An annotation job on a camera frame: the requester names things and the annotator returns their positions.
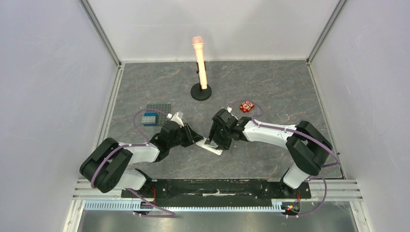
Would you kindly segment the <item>white remote control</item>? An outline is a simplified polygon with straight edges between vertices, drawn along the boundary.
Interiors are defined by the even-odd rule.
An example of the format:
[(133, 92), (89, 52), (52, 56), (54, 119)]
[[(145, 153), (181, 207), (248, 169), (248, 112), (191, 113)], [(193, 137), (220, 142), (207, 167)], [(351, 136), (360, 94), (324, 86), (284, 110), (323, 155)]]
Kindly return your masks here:
[(212, 152), (218, 156), (220, 156), (222, 154), (222, 150), (218, 150), (217, 147), (218, 145), (214, 142), (211, 142), (210, 140), (208, 140), (207, 138), (203, 138), (202, 140), (198, 141), (195, 143), (197, 146)]

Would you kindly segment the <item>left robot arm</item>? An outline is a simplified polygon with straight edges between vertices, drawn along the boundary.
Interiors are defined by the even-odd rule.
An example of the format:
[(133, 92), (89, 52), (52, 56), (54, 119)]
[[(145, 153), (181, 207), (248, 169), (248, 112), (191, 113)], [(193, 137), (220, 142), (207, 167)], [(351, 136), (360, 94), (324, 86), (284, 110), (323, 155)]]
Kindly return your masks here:
[(149, 143), (120, 143), (113, 138), (104, 139), (87, 157), (79, 168), (80, 174), (90, 182), (92, 188), (108, 193), (115, 187), (131, 188), (139, 197), (147, 197), (152, 185), (145, 175), (132, 165), (155, 163), (169, 155), (172, 148), (188, 147), (203, 140), (188, 123), (179, 125), (166, 122), (160, 132), (154, 134)]

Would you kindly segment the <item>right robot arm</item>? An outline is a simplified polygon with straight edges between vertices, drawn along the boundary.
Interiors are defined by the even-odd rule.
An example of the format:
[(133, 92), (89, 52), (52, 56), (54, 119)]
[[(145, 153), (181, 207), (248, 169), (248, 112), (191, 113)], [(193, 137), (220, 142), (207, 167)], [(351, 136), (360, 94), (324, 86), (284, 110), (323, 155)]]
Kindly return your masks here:
[(203, 144), (217, 154), (228, 150), (232, 141), (261, 142), (288, 150), (293, 165), (279, 184), (279, 191), (285, 197), (292, 197), (305, 180), (317, 176), (333, 154), (329, 141), (304, 120), (297, 125), (269, 124), (252, 117), (238, 119), (227, 109), (219, 110), (212, 120), (209, 136)]

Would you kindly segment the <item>red owl toy block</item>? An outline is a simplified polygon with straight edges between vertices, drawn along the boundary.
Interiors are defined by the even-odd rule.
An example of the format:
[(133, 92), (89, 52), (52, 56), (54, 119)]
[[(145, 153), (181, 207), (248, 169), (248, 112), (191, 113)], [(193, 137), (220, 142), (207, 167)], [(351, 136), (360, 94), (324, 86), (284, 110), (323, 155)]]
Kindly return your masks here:
[(255, 107), (254, 103), (250, 101), (244, 101), (240, 104), (239, 109), (243, 113), (249, 113)]

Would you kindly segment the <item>dark grey studded baseplate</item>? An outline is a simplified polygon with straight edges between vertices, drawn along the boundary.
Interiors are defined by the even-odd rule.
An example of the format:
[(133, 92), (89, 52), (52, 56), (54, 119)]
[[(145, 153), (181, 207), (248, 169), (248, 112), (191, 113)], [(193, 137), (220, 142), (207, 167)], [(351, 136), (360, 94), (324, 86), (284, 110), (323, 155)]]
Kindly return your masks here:
[(149, 124), (149, 126), (162, 126), (168, 121), (167, 115), (171, 113), (170, 103), (152, 103), (146, 106), (148, 109), (154, 109), (154, 111), (146, 111), (144, 116), (155, 116), (155, 123)]

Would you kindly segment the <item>light grey toy brick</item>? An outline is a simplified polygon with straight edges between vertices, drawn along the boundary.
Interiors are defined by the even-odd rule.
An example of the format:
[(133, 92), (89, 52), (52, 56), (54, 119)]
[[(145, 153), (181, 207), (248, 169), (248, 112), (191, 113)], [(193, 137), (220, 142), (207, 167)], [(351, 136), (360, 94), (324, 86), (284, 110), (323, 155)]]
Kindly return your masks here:
[(142, 123), (145, 124), (157, 124), (157, 116), (143, 116), (142, 117)]

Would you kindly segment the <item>blue toy brick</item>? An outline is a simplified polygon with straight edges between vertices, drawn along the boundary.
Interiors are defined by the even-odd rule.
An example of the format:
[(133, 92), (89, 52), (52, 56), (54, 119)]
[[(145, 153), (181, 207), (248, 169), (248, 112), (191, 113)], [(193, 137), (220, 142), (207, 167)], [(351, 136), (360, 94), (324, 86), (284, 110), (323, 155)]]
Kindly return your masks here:
[(147, 113), (144, 113), (144, 115), (142, 117), (142, 124), (145, 127), (156, 126), (157, 121), (158, 121), (157, 112), (147, 112)]

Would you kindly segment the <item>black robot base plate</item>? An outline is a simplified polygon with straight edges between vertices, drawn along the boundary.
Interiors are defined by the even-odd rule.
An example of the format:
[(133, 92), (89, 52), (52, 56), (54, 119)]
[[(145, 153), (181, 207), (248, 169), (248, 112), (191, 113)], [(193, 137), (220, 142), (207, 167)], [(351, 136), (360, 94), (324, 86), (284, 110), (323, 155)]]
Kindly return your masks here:
[(292, 189), (268, 179), (156, 179), (137, 193), (160, 207), (270, 206), (272, 199), (310, 199), (308, 183)]

